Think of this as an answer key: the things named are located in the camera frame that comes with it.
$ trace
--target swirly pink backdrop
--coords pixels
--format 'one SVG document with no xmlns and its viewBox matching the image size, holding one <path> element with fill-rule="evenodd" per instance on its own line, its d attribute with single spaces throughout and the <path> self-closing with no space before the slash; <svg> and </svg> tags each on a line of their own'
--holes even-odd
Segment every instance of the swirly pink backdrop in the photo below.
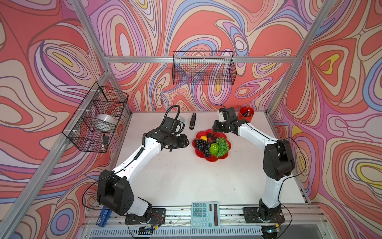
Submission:
<svg viewBox="0 0 382 239">
<path fill-rule="evenodd" d="M 339 238 L 382 238 L 381 39 L 381 1 L 338 1 L 272 113 Z"/>
<path fill-rule="evenodd" d="M 231 49 L 238 56 L 290 56 L 321 1 L 82 4 L 108 55 Z M 301 154 L 308 157 L 304 187 L 340 238 L 381 235 L 381 9 L 376 0 L 338 1 L 272 114 L 280 136 L 294 137 L 303 150 L 296 152 L 298 170 Z M 183 110 L 216 109 L 216 103 L 261 110 L 288 65 L 239 63 L 235 85 L 219 87 L 174 86 L 171 64 L 111 67 L 135 111 L 175 103 Z M 0 1 L 0 218 L 101 74 L 70 0 Z M 69 147 L 15 238 L 73 238 L 84 219 L 82 193 L 108 167 L 114 148 L 115 142 L 107 154 L 95 154 Z M 88 205 L 95 190 L 85 196 Z"/>
<path fill-rule="evenodd" d="M 102 73 L 69 1 L 0 1 L 0 219 Z M 106 154 L 68 146 L 13 238 L 74 237 L 124 121 Z"/>
</svg>

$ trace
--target black wire basket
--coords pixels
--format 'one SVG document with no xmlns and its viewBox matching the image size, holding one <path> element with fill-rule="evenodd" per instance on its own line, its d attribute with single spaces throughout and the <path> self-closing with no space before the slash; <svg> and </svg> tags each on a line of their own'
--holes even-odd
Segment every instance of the black wire basket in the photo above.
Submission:
<svg viewBox="0 0 382 239">
<path fill-rule="evenodd" d="M 233 85 L 236 67 L 233 51 L 174 51 L 175 85 Z"/>
<path fill-rule="evenodd" d="M 77 123 L 72 129 L 64 130 L 63 134 L 80 151 L 106 153 L 127 105 L 128 97 L 128 94 L 119 89 L 98 86 Z M 109 120 L 102 119 L 102 115 L 108 115 Z"/>
</svg>

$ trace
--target fruit plate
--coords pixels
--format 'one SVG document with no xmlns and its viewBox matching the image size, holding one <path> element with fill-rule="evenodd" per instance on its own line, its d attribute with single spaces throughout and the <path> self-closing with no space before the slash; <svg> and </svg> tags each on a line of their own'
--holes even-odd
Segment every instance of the fruit plate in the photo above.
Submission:
<svg viewBox="0 0 382 239">
<path fill-rule="evenodd" d="M 214 134 L 214 136 L 217 136 L 217 137 L 220 137 L 220 138 L 225 138 L 226 141 L 228 142 L 228 146 L 229 148 L 231 149 L 231 143 L 227 140 L 227 136 L 224 134 L 224 133 L 218 133 L 218 132 L 214 132 L 213 129 L 209 129 L 209 130 L 206 130 L 206 131 L 200 131 L 199 133 L 196 134 L 196 138 L 192 141 L 192 146 L 195 148 L 195 154 L 196 156 L 198 156 L 199 158 L 204 158 L 206 159 L 207 161 L 209 162 L 216 162 L 218 161 L 219 159 L 225 159 L 228 157 L 228 153 L 227 152 L 225 155 L 219 157 L 219 158 L 216 158 L 215 156 L 211 155 L 211 157 L 207 158 L 204 156 L 204 153 L 197 150 L 196 147 L 195 147 L 195 140 L 196 139 L 200 139 L 200 137 L 202 136 L 207 136 L 208 134 Z"/>
</svg>

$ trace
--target robotic arm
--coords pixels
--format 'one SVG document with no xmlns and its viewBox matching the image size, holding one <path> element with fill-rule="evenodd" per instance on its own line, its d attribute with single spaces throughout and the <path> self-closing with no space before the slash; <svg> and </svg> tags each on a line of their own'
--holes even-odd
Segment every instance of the robotic arm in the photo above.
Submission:
<svg viewBox="0 0 382 239">
<path fill-rule="evenodd" d="M 172 108 L 178 108 L 175 119 L 167 117 Z M 185 134 L 180 134 L 184 124 L 176 120 L 180 113 L 180 107 L 170 107 L 163 117 L 159 127 L 145 133 L 140 146 L 125 162 L 113 169 L 112 172 L 104 170 L 99 178 L 97 201 L 118 215 L 125 213 L 137 215 L 140 222 L 148 222 L 152 216 L 151 203 L 134 196 L 130 183 L 145 165 L 162 149 L 185 148 L 189 141 Z"/>
<path fill-rule="evenodd" d="M 172 108 L 178 108 L 175 119 L 167 117 Z M 144 199 L 134 196 L 130 183 L 142 168 L 164 148 L 185 148 L 189 141 L 185 134 L 180 134 L 184 125 L 176 119 L 180 107 L 170 107 L 159 127 L 143 135 L 140 146 L 125 162 L 113 169 L 104 170 L 99 178 L 97 201 L 118 215 L 126 213 L 136 215 L 142 222 L 148 222 L 152 216 L 152 205 Z M 281 213 L 278 200 L 282 182 L 295 167 L 290 143 L 279 141 L 257 130 L 245 119 L 238 120 L 234 108 L 221 108 L 219 119 L 213 126 L 215 132 L 228 133 L 244 137 L 260 149 L 264 149 L 263 169 L 267 175 L 265 191 L 260 199 L 257 216 L 262 222 L 270 222 L 275 214 Z"/>
<path fill-rule="evenodd" d="M 263 169 L 267 181 L 259 202 L 258 216 L 261 221 L 269 222 L 276 213 L 281 212 L 278 198 L 282 182 L 295 168 L 289 141 L 280 141 L 257 130 L 247 120 L 239 120 L 233 107 L 219 110 L 219 120 L 215 121 L 213 130 L 222 133 L 232 132 L 264 149 Z"/>
</svg>

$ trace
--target black mounting plate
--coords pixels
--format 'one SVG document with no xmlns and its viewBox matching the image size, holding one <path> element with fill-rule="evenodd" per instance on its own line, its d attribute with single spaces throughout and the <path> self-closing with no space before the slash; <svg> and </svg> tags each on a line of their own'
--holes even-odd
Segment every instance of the black mounting plate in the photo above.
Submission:
<svg viewBox="0 0 382 239">
<path fill-rule="evenodd" d="M 257 213 L 257 209 L 258 207 L 243 208 L 244 218 L 246 223 L 263 223 L 263 221 L 261 221 L 258 217 L 245 215 L 245 214 L 254 215 Z M 268 220 L 270 220 L 270 223 L 278 223 L 278 224 L 282 224 L 285 222 L 284 214 L 281 212 L 281 210 L 278 213 L 274 214 L 272 218 L 269 218 Z"/>
<path fill-rule="evenodd" d="M 136 219 L 137 215 L 128 214 L 126 216 L 126 219 L 125 219 L 125 224 L 129 224 L 129 225 L 146 225 L 146 224 L 156 225 L 156 224 L 165 223 L 165 217 L 166 217 L 166 209 L 165 208 L 153 208 L 152 214 L 158 215 L 162 219 L 162 222 L 159 221 L 157 216 L 151 215 L 151 219 L 147 223 L 140 223 Z"/>
</svg>

